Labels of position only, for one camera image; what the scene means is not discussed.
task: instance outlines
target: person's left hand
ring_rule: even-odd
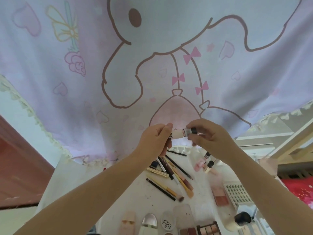
[[[152,162],[158,156],[165,156],[167,148],[172,147],[172,141],[168,139],[172,132],[173,124],[156,124],[147,127],[142,133],[136,151],[149,157]]]

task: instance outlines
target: pink bow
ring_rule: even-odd
[[[172,86],[178,81],[185,82],[185,74],[182,73],[179,77],[172,77]]]
[[[185,60],[186,65],[189,63],[192,57],[201,57],[201,53],[199,52],[197,47],[194,47],[190,55],[184,55],[184,60]]]
[[[205,81],[202,85],[202,87],[196,87],[196,94],[199,95],[201,90],[209,90],[209,86],[208,86],[208,83],[207,81]]]

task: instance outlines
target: red fabric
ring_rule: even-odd
[[[305,179],[282,179],[285,186],[313,209],[313,176]]]

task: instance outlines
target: brown oval eye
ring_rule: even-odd
[[[135,8],[129,10],[128,19],[133,27],[139,27],[141,25],[141,15]]]

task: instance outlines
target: round compact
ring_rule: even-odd
[[[162,215],[161,215],[161,224],[162,227],[166,230],[166,231],[172,231],[175,228],[175,217],[173,215],[172,212],[170,211],[165,211]]]

